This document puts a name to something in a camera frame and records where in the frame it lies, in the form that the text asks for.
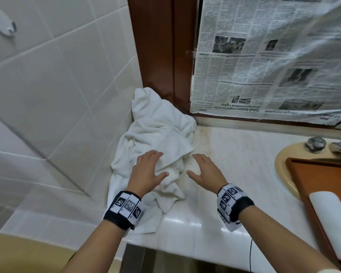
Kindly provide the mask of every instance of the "person's right hand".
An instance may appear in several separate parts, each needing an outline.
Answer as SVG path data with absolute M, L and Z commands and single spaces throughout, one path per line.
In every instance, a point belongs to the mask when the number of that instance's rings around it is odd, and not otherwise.
M 193 154 L 192 157 L 199 165 L 201 174 L 197 175 L 191 170 L 187 170 L 186 174 L 198 185 L 215 194 L 227 185 L 226 178 L 209 157 L 204 154 Z

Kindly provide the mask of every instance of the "wooden tray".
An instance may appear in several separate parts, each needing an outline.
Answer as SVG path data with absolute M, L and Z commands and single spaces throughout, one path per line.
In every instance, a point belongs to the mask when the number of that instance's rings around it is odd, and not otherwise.
M 323 254 L 341 270 L 341 262 L 337 259 L 313 209 L 312 203 L 309 200 L 309 194 L 311 193 L 316 191 L 331 191 L 341 201 L 341 164 L 330 161 L 324 162 L 297 158 L 288 158 L 285 163 L 297 186 L 301 201 L 304 203 L 319 247 Z

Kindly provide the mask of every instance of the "newspaper photo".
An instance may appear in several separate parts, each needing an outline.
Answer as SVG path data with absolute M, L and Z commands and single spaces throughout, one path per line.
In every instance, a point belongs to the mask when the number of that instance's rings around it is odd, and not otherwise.
M 341 0 L 203 0 L 191 113 L 341 122 Z

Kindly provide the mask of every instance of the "white marble countertop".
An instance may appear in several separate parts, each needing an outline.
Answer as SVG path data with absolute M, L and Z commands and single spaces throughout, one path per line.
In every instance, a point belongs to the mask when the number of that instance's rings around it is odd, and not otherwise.
M 230 183 L 237 184 L 255 204 L 288 230 L 318 248 L 303 205 L 282 185 L 274 159 L 284 147 L 306 136 L 198 126 L 195 153 L 209 156 Z M 185 170 L 199 173 L 192 157 Z M 252 272 L 274 272 L 244 227 L 230 233 L 216 212 L 216 195 L 199 187 L 183 172 L 178 181 L 186 200 L 176 202 L 154 234 L 128 235 L 129 243 L 223 264 Z

